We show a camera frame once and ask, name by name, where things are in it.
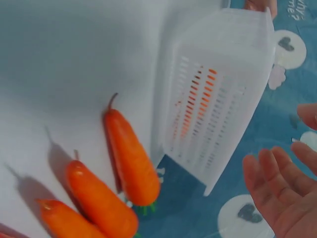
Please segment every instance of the gray heart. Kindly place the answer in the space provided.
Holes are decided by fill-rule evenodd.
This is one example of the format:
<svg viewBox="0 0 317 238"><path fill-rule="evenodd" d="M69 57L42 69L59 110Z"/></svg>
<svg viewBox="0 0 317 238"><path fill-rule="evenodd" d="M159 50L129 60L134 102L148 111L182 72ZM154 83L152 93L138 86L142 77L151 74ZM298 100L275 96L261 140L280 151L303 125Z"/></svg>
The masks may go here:
<svg viewBox="0 0 317 238"><path fill-rule="evenodd" d="M263 217L258 213L254 213L255 209L256 208L252 203L247 203L238 212L238 217L247 222L260 223L263 220Z"/></svg>
<svg viewBox="0 0 317 238"><path fill-rule="evenodd" d="M287 51L294 51L295 48L290 44L291 43L291 38L289 37L283 37L279 42L278 45L283 47Z"/></svg>

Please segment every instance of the hand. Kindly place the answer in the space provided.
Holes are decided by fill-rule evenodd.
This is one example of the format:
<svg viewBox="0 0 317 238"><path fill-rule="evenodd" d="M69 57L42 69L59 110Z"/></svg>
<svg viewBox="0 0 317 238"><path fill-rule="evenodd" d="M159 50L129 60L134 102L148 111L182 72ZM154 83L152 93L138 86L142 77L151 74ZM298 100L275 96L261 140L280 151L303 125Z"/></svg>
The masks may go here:
<svg viewBox="0 0 317 238"><path fill-rule="evenodd" d="M302 121L317 130L317 104L298 107ZM317 152L296 142L294 154L317 175ZM317 237L317 181L306 176L279 147L263 149L259 161L243 160L245 182L253 201L277 238Z"/></svg>
<svg viewBox="0 0 317 238"><path fill-rule="evenodd" d="M269 7L272 18L277 15L277 0L245 0L244 9L253 11L265 11Z"/></svg>

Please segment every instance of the plastic container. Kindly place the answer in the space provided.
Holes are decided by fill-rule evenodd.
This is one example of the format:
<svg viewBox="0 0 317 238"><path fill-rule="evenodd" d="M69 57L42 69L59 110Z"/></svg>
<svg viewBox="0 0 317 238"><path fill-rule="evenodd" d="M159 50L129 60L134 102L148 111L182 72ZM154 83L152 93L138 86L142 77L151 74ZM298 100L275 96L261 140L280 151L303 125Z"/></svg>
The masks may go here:
<svg viewBox="0 0 317 238"><path fill-rule="evenodd" d="M274 62L269 9L222 9L173 45L163 148L209 195L241 140Z"/></svg>

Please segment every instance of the blue tablecloth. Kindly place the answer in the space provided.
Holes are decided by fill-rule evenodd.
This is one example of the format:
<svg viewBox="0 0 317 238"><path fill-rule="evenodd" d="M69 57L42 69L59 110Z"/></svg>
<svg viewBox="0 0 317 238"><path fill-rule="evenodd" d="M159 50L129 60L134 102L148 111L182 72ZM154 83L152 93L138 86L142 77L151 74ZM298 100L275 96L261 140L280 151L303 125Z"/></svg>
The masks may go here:
<svg viewBox="0 0 317 238"><path fill-rule="evenodd" d="M231 7L242 5L241 0L232 0ZM281 146L306 174L313 176L291 154L290 145L292 140L300 140L301 137L312 147L317 143L317 134L311 134L309 141L302 136L310 129L300 122L296 115L298 104L317 102L317 47L314 46L317 42L316 18L316 0L278 0L278 16L274 20L274 26L277 36L283 36L279 45L286 50L287 57L276 60L275 67L279 71L273 75L275 78L270 80L280 80L280 83L272 86L273 90L270 89L271 86L267 86L248 129L210 196L203 197L205 187L170 158L165 157L162 160L159 168L165 168L165 174L162 175L164 182L161 194L156 211L147 216L140 215L139 233L142 237L221 237L218 230L221 208L231 198L248 194L243 181L242 159L248 153L256 154L261 148ZM306 46L307 55L300 45L301 40L304 42L304 48ZM231 233L231 236L224 235L223 238L252 238L249 235L241 235L247 234L247 229L252 229L250 224L247 221L239 225L232 224L231 228L235 229L236 232L233 233L236 233L236 236ZM239 233L239 226L245 231Z"/></svg>

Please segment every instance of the carrot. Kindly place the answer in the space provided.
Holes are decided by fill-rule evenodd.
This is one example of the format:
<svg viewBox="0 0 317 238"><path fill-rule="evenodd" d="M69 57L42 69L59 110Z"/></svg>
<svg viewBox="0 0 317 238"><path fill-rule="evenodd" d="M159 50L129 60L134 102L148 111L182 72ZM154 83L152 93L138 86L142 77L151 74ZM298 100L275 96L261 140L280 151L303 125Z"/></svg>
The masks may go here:
<svg viewBox="0 0 317 238"><path fill-rule="evenodd" d="M42 219L56 238L106 238L94 225L64 203L37 200Z"/></svg>
<svg viewBox="0 0 317 238"><path fill-rule="evenodd" d="M130 123L111 108L117 93L103 115L103 124L113 150L115 164L126 197L137 206L149 206L158 198L159 177Z"/></svg>
<svg viewBox="0 0 317 238"><path fill-rule="evenodd" d="M0 238L14 238L14 237L10 237L6 234L0 233Z"/></svg>
<svg viewBox="0 0 317 238"><path fill-rule="evenodd" d="M76 159L66 168L67 181L84 212L109 238L132 238L138 230L134 211L117 197L82 162Z"/></svg>

